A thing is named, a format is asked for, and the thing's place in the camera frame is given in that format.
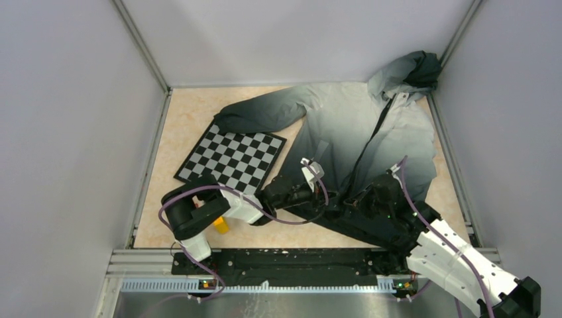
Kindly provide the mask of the grey gradient hooded jacket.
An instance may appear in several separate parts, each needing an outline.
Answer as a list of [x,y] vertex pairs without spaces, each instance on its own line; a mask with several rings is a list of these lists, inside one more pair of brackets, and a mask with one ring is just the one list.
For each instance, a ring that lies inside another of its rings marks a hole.
[[301,160],[324,169],[323,182],[335,193],[324,216],[303,203],[289,211],[348,237],[387,246],[398,236],[388,218],[365,223],[347,205],[375,177],[405,161],[413,201],[424,200],[437,172],[431,119],[418,101],[437,87],[442,71],[434,53],[416,51],[381,67],[366,82],[298,85],[228,105],[215,116],[221,133],[273,133],[304,123],[279,174],[304,182]]

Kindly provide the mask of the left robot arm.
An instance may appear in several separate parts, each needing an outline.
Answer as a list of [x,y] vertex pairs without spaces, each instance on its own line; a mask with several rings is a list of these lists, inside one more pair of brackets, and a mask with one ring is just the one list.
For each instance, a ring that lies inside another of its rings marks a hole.
[[320,218],[336,193],[327,191],[321,179],[312,177],[300,185],[288,178],[276,177],[262,190],[243,194],[205,175],[187,182],[161,199],[159,218],[172,231],[175,240],[189,254],[188,266],[197,274],[208,272],[212,266],[211,247],[204,231],[218,219],[238,219],[249,225],[267,221],[281,222],[278,209],[311,204]]

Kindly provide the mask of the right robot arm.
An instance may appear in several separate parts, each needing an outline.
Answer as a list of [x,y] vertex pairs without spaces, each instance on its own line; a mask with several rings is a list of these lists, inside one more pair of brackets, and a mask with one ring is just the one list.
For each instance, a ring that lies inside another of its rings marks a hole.
[[352,223],[391,253],[397,273],[420,274],[477,317],[539,317],[541,287],[517,278],[461,238],[424,201],[414,201],[391,171],[346,200]]

